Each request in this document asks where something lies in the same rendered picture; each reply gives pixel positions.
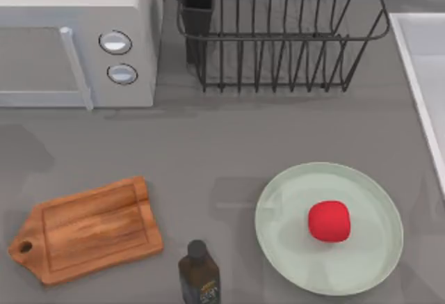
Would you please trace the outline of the wooden cutting board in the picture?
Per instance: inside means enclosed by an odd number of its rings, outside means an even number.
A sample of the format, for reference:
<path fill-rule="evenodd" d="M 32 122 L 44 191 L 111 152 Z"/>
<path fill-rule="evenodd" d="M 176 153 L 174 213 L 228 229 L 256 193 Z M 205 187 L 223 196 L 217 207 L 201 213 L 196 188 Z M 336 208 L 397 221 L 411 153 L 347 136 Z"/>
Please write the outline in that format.
<path fill-rule="evenodd" d="M 63 284 L 163 250 L 142 176 L 35 205 L 8 247 L 42 284 Z"/>

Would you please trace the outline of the pale green plate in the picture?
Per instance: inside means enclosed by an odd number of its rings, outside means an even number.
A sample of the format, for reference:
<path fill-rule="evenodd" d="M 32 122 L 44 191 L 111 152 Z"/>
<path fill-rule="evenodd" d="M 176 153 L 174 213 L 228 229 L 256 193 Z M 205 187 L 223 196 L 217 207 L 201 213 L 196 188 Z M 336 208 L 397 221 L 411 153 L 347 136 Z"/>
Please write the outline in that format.
<path fill-rule="evenodd" d="M 324 243 L 309 232 L 309 210 L 339 201 L 350 215 L 348 238 Z M 264 187 L 254 213 L 257 241 L 272 267 L 315 294 L 350 296 L 383 282 L 396 268 L 404 228 L 389 194 L 364 173 L 311 162 L 282 171 Z"/>

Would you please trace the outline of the microwave oven door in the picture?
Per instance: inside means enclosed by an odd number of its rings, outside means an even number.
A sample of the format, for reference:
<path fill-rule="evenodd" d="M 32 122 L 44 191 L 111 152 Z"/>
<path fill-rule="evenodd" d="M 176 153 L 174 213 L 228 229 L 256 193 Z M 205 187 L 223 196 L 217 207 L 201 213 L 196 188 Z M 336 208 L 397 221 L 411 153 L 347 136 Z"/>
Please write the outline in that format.
<path fill-rule="evenodd" d="M 59 29 L 0 27 L 0 108 L 86 108 Z"/>

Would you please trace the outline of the large microwave knob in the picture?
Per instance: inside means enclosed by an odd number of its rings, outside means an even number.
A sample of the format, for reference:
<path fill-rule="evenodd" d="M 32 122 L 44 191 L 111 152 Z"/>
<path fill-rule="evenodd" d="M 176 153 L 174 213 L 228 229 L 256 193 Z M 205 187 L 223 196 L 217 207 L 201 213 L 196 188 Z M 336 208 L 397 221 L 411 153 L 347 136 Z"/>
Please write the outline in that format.
<path fill-rule="evenodd" d="M 99 36 L 99 46 L 108 54 L 123 55 L 132 48 L 131 38 L 121 31 L 110 31 Z"/>

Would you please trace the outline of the black cutlery holder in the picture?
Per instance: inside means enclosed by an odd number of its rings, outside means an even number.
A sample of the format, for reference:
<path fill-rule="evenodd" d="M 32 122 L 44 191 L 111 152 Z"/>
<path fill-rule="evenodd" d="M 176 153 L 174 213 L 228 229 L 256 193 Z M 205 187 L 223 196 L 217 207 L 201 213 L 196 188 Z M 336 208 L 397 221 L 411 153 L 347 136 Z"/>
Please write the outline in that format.
<path fill-rule="evenodd" d="M 197 36 L 208 36 L 215 0 L 177 0 L 179 12 L 184 25 L 186 41 L 186 62 L 197 65 L 199 63 L 200 41 Z"/>

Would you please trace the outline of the dark brown bottle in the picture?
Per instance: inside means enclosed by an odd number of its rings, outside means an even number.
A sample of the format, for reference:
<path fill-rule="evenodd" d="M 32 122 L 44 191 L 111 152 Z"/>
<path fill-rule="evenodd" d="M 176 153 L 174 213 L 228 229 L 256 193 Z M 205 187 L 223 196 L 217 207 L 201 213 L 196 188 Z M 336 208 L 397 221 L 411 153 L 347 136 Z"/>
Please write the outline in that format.
<path fill-rule="evenodd" d="M 221 304 L 220 270 L 203 240 L 188 243 L 178 269 L 185 304 Z"/>

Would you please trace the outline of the small microwave knob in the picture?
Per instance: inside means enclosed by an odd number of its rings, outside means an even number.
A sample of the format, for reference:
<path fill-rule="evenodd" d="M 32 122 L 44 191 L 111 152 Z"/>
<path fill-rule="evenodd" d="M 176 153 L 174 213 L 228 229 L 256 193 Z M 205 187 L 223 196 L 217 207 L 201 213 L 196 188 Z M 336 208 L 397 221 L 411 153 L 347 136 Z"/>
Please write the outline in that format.
<path fill-rule="evenodd" d="M 138 72 L 128 64 L 117 64 L 107 68 L 108 78 L 118 85 L 130 85 L 138 79 Z"/>

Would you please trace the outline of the red apple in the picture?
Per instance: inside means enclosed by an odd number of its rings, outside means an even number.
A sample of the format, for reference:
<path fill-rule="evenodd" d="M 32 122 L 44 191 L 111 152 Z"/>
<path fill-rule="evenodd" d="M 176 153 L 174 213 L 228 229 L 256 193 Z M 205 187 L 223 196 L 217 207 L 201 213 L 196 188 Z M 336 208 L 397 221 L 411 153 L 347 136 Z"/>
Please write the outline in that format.
<path fill-rule="evenodd" d="M 325 243 L 340 243 L 350 236 L 350 212 L 338 200 L 324 200 L 309 209 L 307 226 L 313 238 Z"/>

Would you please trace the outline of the pale microwave oven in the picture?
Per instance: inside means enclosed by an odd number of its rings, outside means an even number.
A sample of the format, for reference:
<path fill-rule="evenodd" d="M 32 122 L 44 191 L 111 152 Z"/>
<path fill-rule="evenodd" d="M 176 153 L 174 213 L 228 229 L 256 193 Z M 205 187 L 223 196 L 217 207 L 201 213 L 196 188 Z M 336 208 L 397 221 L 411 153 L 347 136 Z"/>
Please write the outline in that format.
<path fill-rule="evenodd" d="M 150 107 L 154 102 L 163 0 L 0 0 L 0 27 L 70 27 L 92 89 L 94 109 Z M 123 55 L 99 46 L 99 36 L 121 31 L 132 41 Z M 138 72 L 130 85 L 118 85 L 107 68 L 128 64 Z"/>

